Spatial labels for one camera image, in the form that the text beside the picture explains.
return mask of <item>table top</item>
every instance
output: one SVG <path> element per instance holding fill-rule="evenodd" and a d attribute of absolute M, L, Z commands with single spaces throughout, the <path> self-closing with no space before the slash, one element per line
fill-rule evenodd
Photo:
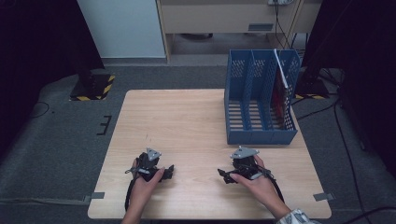
<path fill-rule="evenodd" d="M 132 179 L 124 172 L 150 147 L 162 153 L 158 167 L 174 164 L 175 171 L 158 184 L 142 218 L 274 218 L 242 185 L 227 185 L 219 176 L 218 168 L 233 170 L 230 154 L 238 149 L 226 138 L 224 90 L 128 91 L 95 188 L 105 196 L 92 199 L 89 217 L 123 218 Z M 313 196 L 323 188 L 301 132 L 288 146 L 244 147 L 260 151 L 290 209 L 311 218 L 331 216 L 328 202 Z"/>

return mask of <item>yellow black hazard tape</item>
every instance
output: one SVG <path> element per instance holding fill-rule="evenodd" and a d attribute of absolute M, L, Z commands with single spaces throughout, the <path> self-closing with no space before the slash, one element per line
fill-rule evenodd
<path fill-rule="evenodd" d="M 90 100 L 104 100 L 113 85 L 113 80 L 116 76 L 109 76 L 106 85 L 102 88 L 101 94 L 96 95 L 75 95 L 70 96 L 71 101 L 90 101 Z"/>
<path fill-rule="evenodd" d="M 328 99 L 329 95 L 327 94 L 295 94 L 296 99 Z"/>

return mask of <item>blue file organizer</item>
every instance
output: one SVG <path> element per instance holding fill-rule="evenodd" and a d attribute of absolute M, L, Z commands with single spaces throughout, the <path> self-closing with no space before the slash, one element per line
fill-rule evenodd
<path fill-rule="evenodd" d="M 297 134 L 290 114 L 301 61 L 293 49 L 277 51 L 288 87 L 285 125 L 276 126 L 271 97 L 277 61 L 272 49 L 230 50 L 224 92 L 229 145 L 288 145 Z"/>

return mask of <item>human hand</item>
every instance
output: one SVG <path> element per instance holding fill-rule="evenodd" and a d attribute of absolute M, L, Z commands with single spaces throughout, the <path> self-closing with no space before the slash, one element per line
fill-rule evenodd
<path fill-rule="evenodd" d="M 134 160 L 133 167 L 137 167 L 137 165 L 137 161 Z M 142 216 L 146 204 L 151 198 L 152 192 L 163 177 L 164 170 L 164 167 L 158 170 L 154 177 L 152 177 L 148 182 L 141 176 L 136 178 L 134 187 L 131 191 L 130 204 L 122 223 L 139 223 L 140 217 Z"/>
<path fill-rule="evenodd" d="M 265 168 L 264 162 L 258 155 L 254 155 L 254 160 L 260 167 Z M 274 185 L 269 178 L 261 175 L 254 180 L 249 180 L 238 174 L 230 174 L 230 177 L 237 183 L 245 186 L 260 203 L 264 204 L 276 219 L 281 219 L 291 212 L 278 197 Z"/>

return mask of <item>sleeve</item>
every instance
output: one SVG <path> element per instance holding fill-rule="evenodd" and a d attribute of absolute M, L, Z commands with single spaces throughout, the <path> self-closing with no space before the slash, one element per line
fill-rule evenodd
<path fill-rule="evenodd" d="M 295 209 L 289 214 L 282 217 L 276 224 L 320 224 L 311 221 L 309 217 L 300 209 Z"/>

